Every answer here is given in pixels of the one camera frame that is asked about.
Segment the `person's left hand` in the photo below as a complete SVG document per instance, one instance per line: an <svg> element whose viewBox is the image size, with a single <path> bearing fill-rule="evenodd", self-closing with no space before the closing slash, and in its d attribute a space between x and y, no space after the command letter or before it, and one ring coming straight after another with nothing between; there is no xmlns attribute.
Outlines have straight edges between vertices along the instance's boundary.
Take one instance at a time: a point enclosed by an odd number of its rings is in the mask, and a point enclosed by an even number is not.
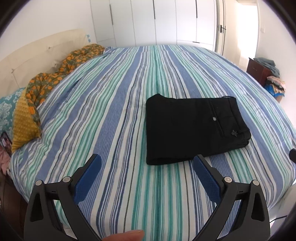
<svg viewBox="0 0 296 241"><path fill-rule="evenodd" d="M131 230L107 236L102 241L141 241L144 238L143 230Z"/></svg>

